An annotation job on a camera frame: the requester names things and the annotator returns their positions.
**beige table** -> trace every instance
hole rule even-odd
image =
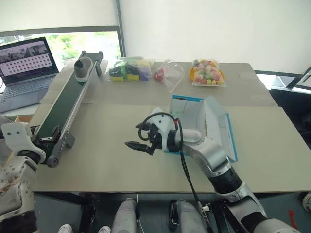
[[[249,65],[221,64],[221,68],[227,76],[227,88],[192,87],[185,79],[175,93],[195,97],[212,94],[229,111],[239,157],[233,167],[254,192],[311,189],[310,150],[284,111],[252,77]],[[239,72],[249,72],[250,77],[242,82]],[[190,192],[178,155],[158,150],[149,156],[124,144],[138,140],[135,125],[155,106],[168,109],[171,96],[165,87],[153,80],[94,82],[89,90],[93,104],[81,105],[70,130],[76,138],[74,147],[64,151],[57,168],[39,166],[35,190]],[[40,124],[51,106],[41,104],[32,124]],[[186,160],[195,189],[213,192],[198,165],[191,158]]]

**laptop keyboard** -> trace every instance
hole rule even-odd
[[[26,94],[29,92],[34,92],[37,90],[42,90],[49,88],[54,77],[34,80],[31,82],[21,83],[14,86],[8,86],[5,88],[2,99]]]

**shoe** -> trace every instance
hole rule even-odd
[[[99,229],[98,233],[110,233],[111,229],[108,226],[103,226],[102,228]]]
[[[65,224],[60,227],[58,233],[73,233],[72,227],[69,224]]]

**laptop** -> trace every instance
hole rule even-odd
[[[39,103],[58,69],[44,37],[0,46],[0,113]]]

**laptop screen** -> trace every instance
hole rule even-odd
[[[58,73],[44,37],[0,46],[0,76],[5,85]]]

